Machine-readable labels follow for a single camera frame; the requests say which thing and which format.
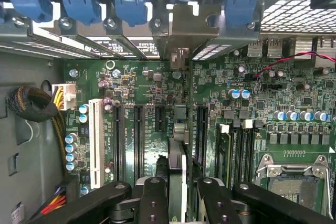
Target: perforated metal mesh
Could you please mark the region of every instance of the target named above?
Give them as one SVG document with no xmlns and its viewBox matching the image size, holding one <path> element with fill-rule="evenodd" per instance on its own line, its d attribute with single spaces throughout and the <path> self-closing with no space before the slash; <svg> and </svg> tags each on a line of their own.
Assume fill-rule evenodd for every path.
<svg viewBox="0 0 336 224">
<path fill-rule="evenodd" d="M 279 0 L 265 10 L 261 32 L 336 33 L 336 9 L 309 5 L 310 0 Z"/>
</svg>

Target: silver capacitor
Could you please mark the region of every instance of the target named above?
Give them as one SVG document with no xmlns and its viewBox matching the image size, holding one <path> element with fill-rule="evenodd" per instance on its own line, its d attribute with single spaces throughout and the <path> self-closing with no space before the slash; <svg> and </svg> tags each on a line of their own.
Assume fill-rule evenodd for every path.
<svg viewBox="0 0 336 224">
<path fill-rule="evenodd" d="M 78 147 L 77 143 L 67 144 L 65 146 L 65 151 L 67 153 L 72 153 L 77 150 L 77 147 Z"/>
<path fill-rule="evenodd" d="M 65 156 L 65 159 L 68 161 L 68 162 L 72 162 L 74 161 L 75 159 L 77 159 L 78 157 L 78 153 L 77 152 L 72 152 L 72 153 L 67 153 L 67 155 Z"/>
<path fill-rule="evenodd" d="M 74 170 L 76 167 L 78 166 L 78 162 L 77 160 L 74 160 L 72 162 L 68 162 L 67 165 L 66 165 L 66 169 L 69 170 L 69 171 L 72 171 Z"/>
<path fill-rule="evenodd" d="M 75 133 L 70 133 L 65 137 L 65 142 L 67 144 L 72 144 L 73 142 L 76 142 L 78 139 L 77 135 Z"/>
</svg>

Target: white power connector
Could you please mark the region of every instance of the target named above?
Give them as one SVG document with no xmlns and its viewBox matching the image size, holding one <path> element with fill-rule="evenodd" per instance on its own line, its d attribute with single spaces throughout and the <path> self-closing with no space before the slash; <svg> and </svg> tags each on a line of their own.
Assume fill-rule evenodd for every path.
<svg viewBox="0 0 336 224">
<path fill-rule="evenodd" d="M 76 84 L 53 84 L 52 92 L 54 93 L 56 88 L 63 89 L 63 95 L 61 100 L 63 101 L 62 111 L 76 108 Z"/>
</svg>

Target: black pcie slot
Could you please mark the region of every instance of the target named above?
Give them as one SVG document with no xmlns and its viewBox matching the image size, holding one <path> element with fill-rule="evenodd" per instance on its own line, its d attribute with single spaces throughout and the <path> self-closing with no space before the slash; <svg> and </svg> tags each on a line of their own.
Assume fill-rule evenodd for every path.
<svg viewBox="0 0 336 224">
<path fill-rule="evenodd" d="M 165 109 L 164 105 L 155 106 L 155 131 L 164 132 L 165 131 Z"/>
<path fill-rule="evenodd" d="M 203 175 L 205 176 L 206 145 L 208 132 L 208 107 L 197 107 L 196 125 L 196 157 L 199 164 L 202 166 Z"/>
<path fill-rule="evenodd" d="M 125 181 L 125 131 L 123 105 L 113 106 L 114 177 Z"/>
<path fill-rule="evenodd" d="M 144 169 L 144 106 L 134 106 L 134 184 L 142 178 Z"/>
<path fill-rule="evenodd" d="M 246 149 L 245 149 L 245 175 L 244 181 L 252 182 L 253 176 L 253 152 L 254 152 L 254 141 L 255 141 L 255 131 L 253 129 L 246 130 Z"/>
</svg>

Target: capacitor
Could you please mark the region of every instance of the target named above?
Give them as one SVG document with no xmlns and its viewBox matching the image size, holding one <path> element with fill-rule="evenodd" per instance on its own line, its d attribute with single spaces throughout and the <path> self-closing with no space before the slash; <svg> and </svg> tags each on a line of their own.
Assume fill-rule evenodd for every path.
<svg viewBox="0 0 336 224">
<path fill-rule="evenodd" d="M 285 73 L 283 71 L 281 71 L 281 70 L 277 71 L 277 77 L 278 78 L 282 78 L 284 76 L 285 76 Z"/>
<path fill-rule="evenodd" d="M 282 111 L 277 110 L 273 113 L 273 116 L 276 120 L 283 121 L 285 119 L 285 114 Z"/>
<path fill-rule="evenodd" d="M 77 160 L 67 163 L 66 169 L 67 170 L 74 170 L 78 166 Z"/>
<path fill-rule="evenodd" d="M 90 185 L 88 185 L 88 184 L 84 184 L 84 185 L 80 188 L 80 194 L 81 194 L 81 195 L 86 195 L 86 194 L 88 194 L 88 193 L 90 192 L 90 189 L 91 189 Z"/>
<path fill-rule="evenodd" d="M 326 68 L 319 68 L 318 70 L 314 71 L 314 76 L 327 76 L 329 74 L 329 70 Z"/>
<path fill-rule="evenodd" d="M 238 66 L 233 69 L 234 73 L 244 73 L 245 72 L 245 67 L 244 66 Z"/>
<path fill-rule="evenodd" d="M 85 115 L 85 114 L 79 115 L 79 122 L 80 123 L 86 123 L 86 122 L 88 122 L 88 120 L 89 120 L 89 118 L 88 118 L 87 115 Z"/>
<path fill-rule="evenodd" d="M 291 111 L 291 110 L 287 111 L 286 118 L 291 121 L 296 121 L 298 119 L 298 113 Z"/>
<path fill-rule="evenodd" d="M 307 111 L 301 111 L 300 114 L 300 119 L 305 120 L 305 121 L 311 121 L 312 120 L 312 114 Z"/>
<path fill-rule="evenodd" d="M 65 146 L 65 151 L 66 151 L 67 153 L 72 153 L 72 152 L 74 152 L 75 150 L 77 150 L 77 147 L 78 147 L 78 145 L 77 145 L 76 143 L 67 144 L 67 145 Z"/>
<path fill-rule="evenodd" d="M 112 106 L 109 105 L 109 104 L 106 104 L 106 105 L 104 106 L 104 110 L 105 110 L 105 112 L 109 112 L 109 113 L 111 113 L 111 112 L 112 112 Z"/>
<path fill-rule="evenodd" d="M 88 104 L 82 104 L 81 106 L 79 106 L 78 110 L 79 110 L 79 113 L 86 114 L 86 113 L 89 112 L 89 105 Z"/>
<path fill-rule="evenodd" d="M 269 77 L 269 78 L 273 78 L 275 77 L 275 71 L 273 70 L 269 70 L 269 71 L 266 71 L 262 74 L 264 77 Z"/>
<path fill-rule="evenodd" d="M 237 99 L 240 97 L 240 92 L 237 89 L 230 89 L 228 92 L 229 96 L 232 97 L 233 99 Z"/>
<path fill-rule="evenodd" d="M 77 153 L 77 152 L 72 152 L 72 153 L 67 153 L 67 155 L 65 156 L 65 159 L 66 159 L 68 162 L 72 162 L 72 161 L 74 161 L 77 157 L 78 157 L 78 153 Z"/>
<path fill-rule="evenodd" d="M 314 118 L 315 120 L 325 122 L 326 120 L 328 120 L 328 115 L 324 112 L 317 111 L 314 113 Z"/>
<path fill-rule="evenodd" d="M 119 69 L 114 69 L 113 71 L 112 71 L 112 77 L 113 78 L 119 78 L 121 76 L 121 72 L 120 72 L 120 70 Z"/>
<path fill-rule="evenodd" d="M 111 170 L 113 169 L 114 167 L 114 163 L 112 161 L 109 161 L 107 164 L 106 164 L 106 167 L 105 167 L 105 173 L 110 173 Z"/>
<path fill-rule="evenodd" d="M 109 97 L 104 97 L 103 98 L 103 104 L 112 104 L 113 103 L 113 99 L 109 98 Z"/>
<path fill-rule="evenodd" d="M 298 90 L 298 91 L 308 91 L 308 90 L 310 90 L 310 85 L 309 84 L 304 84 L 304 83 L 298 84 L 296 86 L 296 90 Z"/>
<path fill-rule="evenodd" d="M 99 89 L 105 89 L 109 86 L 109 82 L 107 80 L 102 80 L 98 82 Z"/>
<path fill-rule="evenodd" d="M 246 89 L 240 89 L 240 96 L 243 99 L 248 99 L 251 95 L 250 91 L 246 90 Z"/>
</svg>

